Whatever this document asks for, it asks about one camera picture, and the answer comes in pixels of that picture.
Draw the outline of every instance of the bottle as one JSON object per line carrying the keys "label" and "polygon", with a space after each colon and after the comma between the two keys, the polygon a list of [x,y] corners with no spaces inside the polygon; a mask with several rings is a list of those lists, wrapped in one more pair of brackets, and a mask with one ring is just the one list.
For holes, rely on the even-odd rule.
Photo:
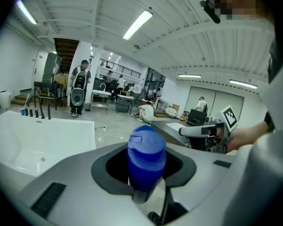
{"label": "bottle", "polygon": [[134,190],[152,191],[163,174],[166,140],[152,127],[137,127],[128,142],[129,181]]}

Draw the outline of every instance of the white sink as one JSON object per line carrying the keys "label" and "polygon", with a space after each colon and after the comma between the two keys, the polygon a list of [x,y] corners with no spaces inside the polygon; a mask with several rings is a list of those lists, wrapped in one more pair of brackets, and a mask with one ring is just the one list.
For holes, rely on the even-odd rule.
{"label": "white sink", "polygon": [[111,93],[109,93],[109,92],[101,91],[101,90],[97,90],[97,89],[92,90],[92,93],[97,93],[97,94],[102,94],[102,95],[107,95],[107,96],[111,95]]}

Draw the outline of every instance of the railing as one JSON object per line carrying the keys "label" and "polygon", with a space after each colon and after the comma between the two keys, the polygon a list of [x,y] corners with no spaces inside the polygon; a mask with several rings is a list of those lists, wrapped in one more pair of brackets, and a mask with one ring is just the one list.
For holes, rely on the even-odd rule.
{"label": "railing", "polygon": [[[94,60],[94,57],[90,56],[90,63],[91,64],[92,64],[93,60]],[[124,66],[119,65],[119,64],[115,64],[111,61],[107,61],[107,60],[104,60],[104,59],[99,60],[98,66],[109,68],[111,70],[117,71],[119,73],[127,74],[127,75],[130,75],[130,76],[138,78],[138,79],[140,78],[140,75],[141,75],[139,72],[137,72],[135,70],[131,70],[127,67],[124,67]]]}

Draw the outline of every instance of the floor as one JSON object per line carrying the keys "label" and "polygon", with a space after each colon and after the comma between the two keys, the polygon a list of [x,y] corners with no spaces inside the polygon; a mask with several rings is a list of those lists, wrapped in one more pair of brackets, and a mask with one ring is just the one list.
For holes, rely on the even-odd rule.
{"label": "floor", "polygon": [[[11,111],[20,112],[22,106],[12,105],[9,109]],[[6,110],[0,109],[0,115]],[[43,111],[45,117],[47,117],[47,108],[43,106]],[[69,119],[73,120],[70,116],[70,111],[66,107],[58,107],[55,111],[54,107],[50,110],[52,118],[58,119]],[[138,122],[129,113],[116,113],[115,104],[109,105],[108,113],[105,109],[99,107],[93,107],[91,112],[86,112],[83,110],[83,115],[80,118],[75,118],[74,120],[84,120],[84,121],[94,121],[95,123],[95,140],[96,148],[101,148],[103,146],[108,146],[115,143],[127,142],[129,136],[134,128],[145,125],[144,123]],[[177,119],[171,118],[156,118],[155,120],[170,120],[177,121]],[[161,180],[158,186],[155,188],[150,199],[144,203],[137,205],[140,210],[147,215],[151,211],[157,212],[159,215],[162,212],[163,202],[164,202],[164,192],[165,192],[165,182]]]}

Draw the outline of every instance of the fluorescent light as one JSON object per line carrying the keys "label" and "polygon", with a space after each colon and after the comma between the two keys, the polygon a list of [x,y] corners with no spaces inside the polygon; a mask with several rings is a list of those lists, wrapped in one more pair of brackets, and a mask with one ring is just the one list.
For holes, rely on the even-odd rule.
{"label": "fluorescent light", "polygon": [[178,74],[179,77],[192,77],[192,78],[201,78],[200,75],[196,74]]}
{"label": "fluorescent light", "polygon": [[131,27],[128,29],[128,31],[125,33],[123,38],[125,40],[129,40],[133,34],[147,21],[149,20],[153,14],[147,10],[145,10],[131,25]]}
{"label": "fluorescent light", "polygon": [[24,6],[21,0],[17,0],[17,5],[25,14],[25,16],[29,19],[29,21],[31,21],[32,24],[37,24],[36,20],[34,20],[34,18],[30,14],[30,12],[28,12],[27,8]]}
{"label": "fluorescent light", "polygon": [[258,87],[257,85],[252,85],[252,84],[248,84],[248,83],[241,82],[241,81],[230,80],[229,82],[232,84],[247,86],[253,89],[256,89]]}

